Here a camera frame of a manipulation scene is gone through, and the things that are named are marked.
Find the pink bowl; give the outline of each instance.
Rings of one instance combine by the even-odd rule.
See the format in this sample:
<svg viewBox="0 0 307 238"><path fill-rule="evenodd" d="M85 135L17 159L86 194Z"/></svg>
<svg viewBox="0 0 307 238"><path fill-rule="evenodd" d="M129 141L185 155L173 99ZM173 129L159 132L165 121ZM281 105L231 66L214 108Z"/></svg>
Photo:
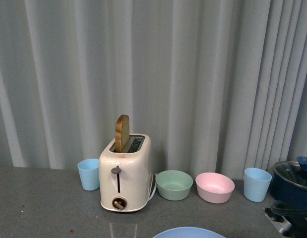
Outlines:
<svg viewBox="0 0 307 238"><path fill-rule="evenodd" d="M218 173L202 173L195 179L198 195L207 202L227 202L235 189L234 182Z"/></svg>

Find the white toaster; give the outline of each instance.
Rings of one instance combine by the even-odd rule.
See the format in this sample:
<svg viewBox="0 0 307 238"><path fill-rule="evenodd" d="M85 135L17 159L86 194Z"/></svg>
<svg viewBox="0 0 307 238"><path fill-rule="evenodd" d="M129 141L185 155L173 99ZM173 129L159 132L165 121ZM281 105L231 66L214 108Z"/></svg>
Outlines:
<svg viewBox="0 0 307 238"><path fill-rule="evenodd" d="M150 137L144 134L129 137L122 153L116 153L113 139L99 157L100 202L103 208L114 212L138 211L150 199L153 184Z"/></svg>

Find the curtain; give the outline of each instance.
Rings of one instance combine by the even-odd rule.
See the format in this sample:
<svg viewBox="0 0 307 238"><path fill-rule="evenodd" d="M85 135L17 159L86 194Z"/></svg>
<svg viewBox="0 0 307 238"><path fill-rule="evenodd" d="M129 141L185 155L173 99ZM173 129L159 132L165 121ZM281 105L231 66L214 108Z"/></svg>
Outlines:
<svg viewBox="0 0 307 238"><path fill-rule="evenodd" d="M122 114L154 172L307 156L307 0L0 0L0 165L77 169Z"/></svg>

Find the toast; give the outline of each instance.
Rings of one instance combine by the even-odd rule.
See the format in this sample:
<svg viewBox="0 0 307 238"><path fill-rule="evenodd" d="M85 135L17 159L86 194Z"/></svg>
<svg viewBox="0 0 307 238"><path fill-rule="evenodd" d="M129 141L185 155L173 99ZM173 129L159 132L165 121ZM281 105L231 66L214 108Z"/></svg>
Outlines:
<svg viewBox="0 0 307 238"><path fill-rule="evenodd" d="M129 141L129 116L121 115L116 123L116 153L121 153Z"/></svg>

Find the plastic cup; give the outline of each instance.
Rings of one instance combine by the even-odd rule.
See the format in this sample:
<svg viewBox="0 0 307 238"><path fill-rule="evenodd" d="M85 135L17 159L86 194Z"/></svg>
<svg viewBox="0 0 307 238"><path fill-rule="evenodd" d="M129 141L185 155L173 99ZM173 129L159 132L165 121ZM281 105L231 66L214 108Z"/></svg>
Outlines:
<svg viewBox="0 0 307 238"><path fill-rule="evenodd" d="M265 170L257 168L245 169L244 195L253 202L262 202L268 191L272 176Z"/></svg>
<svg viewBox="0 0 307 238"><path fill-rule="evenodd" d="M78 172L83 189L93 191L99 188L99 159L87 159L78 163Z"/></svg>

